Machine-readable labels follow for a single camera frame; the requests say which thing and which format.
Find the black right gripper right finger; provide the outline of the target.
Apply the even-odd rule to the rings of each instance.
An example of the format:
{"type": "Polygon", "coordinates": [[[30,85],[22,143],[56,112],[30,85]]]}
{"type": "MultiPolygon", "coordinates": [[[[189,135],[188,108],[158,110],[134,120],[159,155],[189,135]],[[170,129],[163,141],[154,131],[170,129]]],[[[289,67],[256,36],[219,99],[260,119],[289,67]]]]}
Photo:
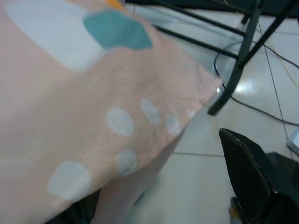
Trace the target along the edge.
{"type": "Polygon", "coordinates": [[[299,162],[265,153],[249,138],[220,129],[224,158],[235,193],[233,224],[299,224],[299,162]]]}

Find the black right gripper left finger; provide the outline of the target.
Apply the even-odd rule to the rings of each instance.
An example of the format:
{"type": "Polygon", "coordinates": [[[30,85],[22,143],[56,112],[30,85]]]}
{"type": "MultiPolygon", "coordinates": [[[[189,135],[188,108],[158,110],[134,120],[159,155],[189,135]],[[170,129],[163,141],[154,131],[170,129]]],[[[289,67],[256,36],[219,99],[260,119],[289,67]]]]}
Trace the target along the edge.
{"type": "Polygon", "coordinates": [[[90,224],[95,216],[101,189],[72,204],[50,220],[50,224],[90,224]]]}

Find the pink patterned pillow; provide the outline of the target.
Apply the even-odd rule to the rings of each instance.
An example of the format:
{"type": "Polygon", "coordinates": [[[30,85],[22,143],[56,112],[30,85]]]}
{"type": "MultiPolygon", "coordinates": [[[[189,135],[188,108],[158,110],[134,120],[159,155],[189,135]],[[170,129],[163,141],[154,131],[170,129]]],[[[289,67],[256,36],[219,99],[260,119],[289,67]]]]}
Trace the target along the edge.
{"type": "Polygon", "coordinates": [[[0,224],[124,224],[220,84],[119,0],[0,0],[0,224]]]}

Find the black metal chair frame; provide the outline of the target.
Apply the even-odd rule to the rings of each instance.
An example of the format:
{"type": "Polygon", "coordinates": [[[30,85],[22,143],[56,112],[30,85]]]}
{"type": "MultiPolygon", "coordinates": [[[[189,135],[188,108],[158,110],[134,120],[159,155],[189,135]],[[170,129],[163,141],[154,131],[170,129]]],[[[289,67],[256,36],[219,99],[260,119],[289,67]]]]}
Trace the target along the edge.
{"type": "Polygon", "coordinates": [[[282,22],[289,16],[289,14],[299,5],[299,0],[284,0],[285,5],[282,10],[275,16],[272,24],[267,28],[264,34],[261,35],[257,42],[253,41],[254,33],[258,25],[258,20],[262,14],[263,8],[266,5],[267,0],[254,0],[253,6],[250,10],[245,8],[240,8],[232,5],[227,5],[220,0],[201,0],[206,1],[209,4],[215,4],[220,6],[222,9],[226,9],[229,12],[239,12],[243,15],[241,20],[242,25],[246,25],[246,30],[242,31],[238,28],[225,25],[221,22],[209,19],[202,15],[196,15],[188,10],[188,5],[186,4],[176,4],[174,0],[126,0],[130,4],[145,5],[145,6],[159,6],[164,7],[169,10],[175,11],[179,14],[183,14],[194,18],[196,20],[205,22],[209,25],[221,28],[233,34],[240,36],[242,39],[238,42],[240,45],[238,53],[232,53],[227,50],[227,47],[221,49],[211,44],[198,41],[186,35],[180,34],[175,31],[168,30],[161,26],[156,26],[156,29],[164,34],[170,35],[172,37],[178,38],[187,43],[206,48],[208,50],[216,52],[218,55],[228,56],[235,60],[231,75],[227,81],[227,84],[223,84],[223,91],[216,101],[209,107],[208,114],[216,115],[223,106],[232,97],[234,91],[239,84],[244,67],[253,58],[256,52],[266,43],[270,36],[276,31],[276,29],[282,24],[282,22]]]}

